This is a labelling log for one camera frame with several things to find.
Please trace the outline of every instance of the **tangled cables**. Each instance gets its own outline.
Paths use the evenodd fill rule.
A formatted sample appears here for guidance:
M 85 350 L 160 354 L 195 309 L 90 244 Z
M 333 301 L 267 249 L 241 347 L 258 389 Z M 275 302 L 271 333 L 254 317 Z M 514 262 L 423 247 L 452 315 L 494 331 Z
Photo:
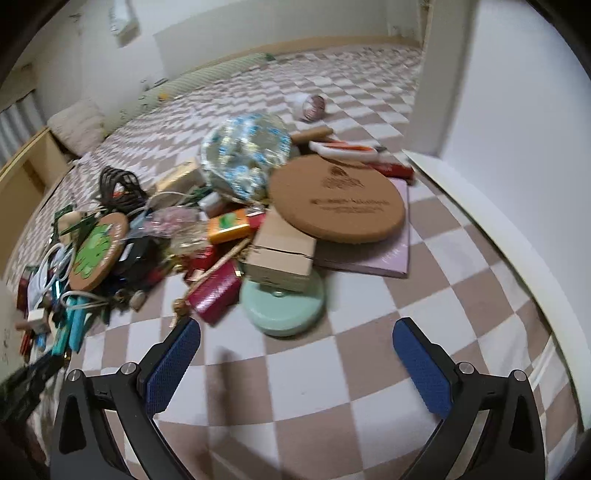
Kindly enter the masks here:
M 148 194 L 139 186 L 135 173 L 120 168 L 103 168 L 100 172 L 99 191 L 100 202 L 109 212 L 117 211 L 126 215 L 143 207 L 148 199 Z

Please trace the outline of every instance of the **beige cushion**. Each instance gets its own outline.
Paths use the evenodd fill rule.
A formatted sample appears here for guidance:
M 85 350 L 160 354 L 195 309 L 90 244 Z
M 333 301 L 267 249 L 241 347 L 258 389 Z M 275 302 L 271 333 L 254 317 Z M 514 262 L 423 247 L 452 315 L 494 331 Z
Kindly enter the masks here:
M 57 112 L 47 121 L 47 126 L 70 151 L 81 157 L 105 139 L 104 121 L 105 116 L 96 104 L 85 99 Z

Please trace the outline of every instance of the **plastic bag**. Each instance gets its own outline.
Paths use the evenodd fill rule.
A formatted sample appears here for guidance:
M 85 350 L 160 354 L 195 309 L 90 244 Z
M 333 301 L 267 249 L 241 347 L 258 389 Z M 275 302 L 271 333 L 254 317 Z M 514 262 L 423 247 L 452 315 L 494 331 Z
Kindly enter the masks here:
M 168 250 L 180 257 L 204 250 L 210 245 L 207 240 L 207 222 L 196 222 L 179 230 L 170 239 Z
M 134 225 L 136 228 L 132 228 L 125 239 L 143 236 L 171 238 L 175 233 L 192 226 L 198 220 L 199 209 L 184 206 L 166 207 L 147 215 L 143 222 L 137 222 Z

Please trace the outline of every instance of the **teal object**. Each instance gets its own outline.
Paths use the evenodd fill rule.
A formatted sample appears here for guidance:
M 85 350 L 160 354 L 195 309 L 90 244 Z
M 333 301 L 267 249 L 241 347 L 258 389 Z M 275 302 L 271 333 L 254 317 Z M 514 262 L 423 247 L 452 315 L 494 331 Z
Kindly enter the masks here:
M 35 344 L 37 345 L 37 348 L 41 351 L 45 350 L 46 341 L 47 341 L 47 334 L 46 333 L 42 333 L 40 335 L 37 335 L 37 337 L 35 338 Z
M 79 297 L 76 305 L 88 303 L 85 297 Z M 78 353 L 82 346 L 82 339 L 84 338 L 84 320 L 86 318 L 86 309 L 74 310 L 72 315 L 72 326 L 70 328 L 70 339 L 68 344 L 73 352 Z
M 66 303 L 70 306 L 76 305 L 77 301 L 72 297 L 66 300 Z M 75 310 L 68 310 L 66 312 L 66 318 L 60 323 L 57 329 L 56 338 L 53 341 L 53 348 L 51 349 L 52 355 L 63 355 L 66 351 L 66 345 L 70 338 L 70 329 L 72 328 L 73 317 Z
M 267 287 L 245 280 L 240 303 L 248 319 L 263 333 L 274 337 L 296 335 L 318 319 L 324 307 L 324 285 L 314 270 L 302 293 Z

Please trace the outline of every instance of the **baseboard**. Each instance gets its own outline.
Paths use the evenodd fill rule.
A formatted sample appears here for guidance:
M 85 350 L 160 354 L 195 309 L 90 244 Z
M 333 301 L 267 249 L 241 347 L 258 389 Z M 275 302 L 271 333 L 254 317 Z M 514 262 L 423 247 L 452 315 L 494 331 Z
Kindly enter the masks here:
M 591 351 L 560 283 L 525 235 L 480 190 L 436 157 L 406 151 L 415 166 L 460 205 L 503 252 L 546 316 L 566 360 L 585 429 L 591 427 Z

